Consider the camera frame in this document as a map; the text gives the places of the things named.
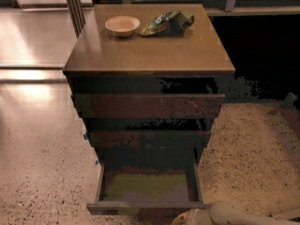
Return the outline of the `white and yellow gripper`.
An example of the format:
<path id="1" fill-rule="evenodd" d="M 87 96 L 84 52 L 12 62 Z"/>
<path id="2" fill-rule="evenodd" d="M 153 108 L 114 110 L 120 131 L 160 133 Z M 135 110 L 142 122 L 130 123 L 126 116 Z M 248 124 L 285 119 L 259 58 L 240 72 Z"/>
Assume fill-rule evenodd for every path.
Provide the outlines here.
<path id="1" fill-rule="evenodd" d="M 206 209 L 190 209 L 176 217 L 172 225 L 212 225 L 212 219 Z"/>

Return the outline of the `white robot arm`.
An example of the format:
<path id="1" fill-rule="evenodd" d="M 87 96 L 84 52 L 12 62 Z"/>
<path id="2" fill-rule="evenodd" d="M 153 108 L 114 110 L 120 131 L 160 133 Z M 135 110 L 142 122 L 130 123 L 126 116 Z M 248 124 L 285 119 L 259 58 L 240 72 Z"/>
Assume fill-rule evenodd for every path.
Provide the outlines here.
<path id="1" fill-rule="evenodd" d="M 247 213 L 228 202 L 213 202 L 208 208 L 193 208 L 172 221 L 172 225 L 299 225 L 298 222 Z"/>

